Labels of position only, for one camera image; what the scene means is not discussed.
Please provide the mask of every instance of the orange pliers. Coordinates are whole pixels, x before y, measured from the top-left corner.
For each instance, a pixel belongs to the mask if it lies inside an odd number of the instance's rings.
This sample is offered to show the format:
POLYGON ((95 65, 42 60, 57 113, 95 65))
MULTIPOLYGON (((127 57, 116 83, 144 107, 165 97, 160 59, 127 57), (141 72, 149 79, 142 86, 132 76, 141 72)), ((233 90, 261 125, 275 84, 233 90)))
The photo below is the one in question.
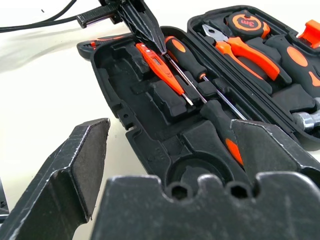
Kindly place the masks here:
POLYGON ((263 80, 261 76, 244 65, 239 59, 237 59, 237 57, 245 57, 251 60, 252 62, 257 64, 263 71, 265 71, 268 77, 273 81, 280 81, 285 85, 289 85, 292 83, 291 77, 276 62, 274 62, 268 56, 264 55, 262 52, 244 43, 240 37, 227 37, 221 31, 207 24, 203 24, 202 28, 207 36, 215 40, 215 47, 222 54, 224 54, 230 60, 239 64, 256 78, 263 80))

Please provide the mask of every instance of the black cable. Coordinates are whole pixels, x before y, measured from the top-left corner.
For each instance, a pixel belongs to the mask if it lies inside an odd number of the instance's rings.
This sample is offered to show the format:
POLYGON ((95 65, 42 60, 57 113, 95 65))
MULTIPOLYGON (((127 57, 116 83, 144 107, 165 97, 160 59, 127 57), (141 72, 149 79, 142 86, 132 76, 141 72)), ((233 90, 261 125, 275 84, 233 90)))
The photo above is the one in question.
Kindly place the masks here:
POLYGON ((74 21, 77 19, 77 16, 71 16, 61 20, 55 20, 55 19, 65 14, 75 4, 76 1, 77 0, 71 0, 71 2, 69 2, 69 4, 65 6, 65 8, 62 11, 48 18, 47 20, 31 23, 27 25, 0 27, 0 33, 7 33, 7 32, 19 31, 19 30, 26 30, 26 29, 36 29, 36 28, 48 27, 48 26, 53 26, 58 24, 65 24, 65 23, 74 21))

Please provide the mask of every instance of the clamp jaw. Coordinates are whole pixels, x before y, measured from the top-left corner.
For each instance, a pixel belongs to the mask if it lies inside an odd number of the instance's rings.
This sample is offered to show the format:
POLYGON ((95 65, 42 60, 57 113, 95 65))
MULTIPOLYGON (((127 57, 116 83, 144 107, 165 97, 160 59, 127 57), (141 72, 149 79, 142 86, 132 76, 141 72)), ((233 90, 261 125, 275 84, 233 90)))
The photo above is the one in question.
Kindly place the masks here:
POLYGON ((165 36, 144 0, 99 0, 101 6, 78 15, 82 28, 110 18, 113 24, 124 21, 133 35, 158 54, 166 50, 165 36))

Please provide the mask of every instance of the black plastic case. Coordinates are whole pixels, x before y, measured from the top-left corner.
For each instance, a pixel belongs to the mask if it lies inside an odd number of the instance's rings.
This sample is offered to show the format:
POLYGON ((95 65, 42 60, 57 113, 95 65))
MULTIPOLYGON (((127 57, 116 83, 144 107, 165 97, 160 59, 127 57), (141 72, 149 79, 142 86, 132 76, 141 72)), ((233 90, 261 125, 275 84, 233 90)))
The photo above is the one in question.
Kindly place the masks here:
MULTIPOLYGON (((275 124, 305 149, 320 149, 319 130, 308 134, 299 129, 289 112, 197 33, 201 21, 243 9, 267 22, 272 34, 286 34, 297 48, 320 60, 320 50, 300 42, 296 31, 250 6, 195 16, 188 22, 188 33, 169 26, 162 30, 165 36, 177 37, 192 50, 208 69, 208 78, 249 120, 275 124)), ((91 63, 108 105, 128 130, 126 137, 146 171, 159 176, 164 185, 180 181, 197 188, 198 176, 207 173, 217 175, 223 184, 232 180, 249 183, 241 165, 219 139, 215 126, 201 117, 202 103, 193 89, 180 82, 195 103, 191 107, 150 70, 135 44, 133 35, 108 41, 93 52, 91 63)), ((218 100, 228 116, 237 118, 220 100, 213 84, 193 81, 208 100, 218 100)))

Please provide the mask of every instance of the white surface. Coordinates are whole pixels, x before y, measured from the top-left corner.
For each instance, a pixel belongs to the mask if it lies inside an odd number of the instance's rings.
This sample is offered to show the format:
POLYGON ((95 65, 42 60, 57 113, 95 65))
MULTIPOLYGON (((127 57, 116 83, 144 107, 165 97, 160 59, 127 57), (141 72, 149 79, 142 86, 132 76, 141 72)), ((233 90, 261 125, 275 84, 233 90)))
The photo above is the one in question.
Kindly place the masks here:
MULTIPOLYGON (((47 19, 70 0, 1 1, 0 27, 47 19)), ((187 21, 209 10, 251 5, 303 32, 310 19, 320 22, 319 0, 145 0, 161 26, 187 30, 187 21)), ((97 0, 78 0, 63 16, 98 7, 97 0)), ((114 118, 99 88, 91 64, 76 44, 128 32, 123 23, 105 20, 86 29, 77 22, 0 34, 0 177, 12 209, 46 158, 85 121, 110 118, 104 180, 113 175, 145 174, 125 130, 114 118)), ((313 152, 320 160, 320 151, 313 152)), ((93 222, 77 229, 74 239, 87 240, 93 222)))

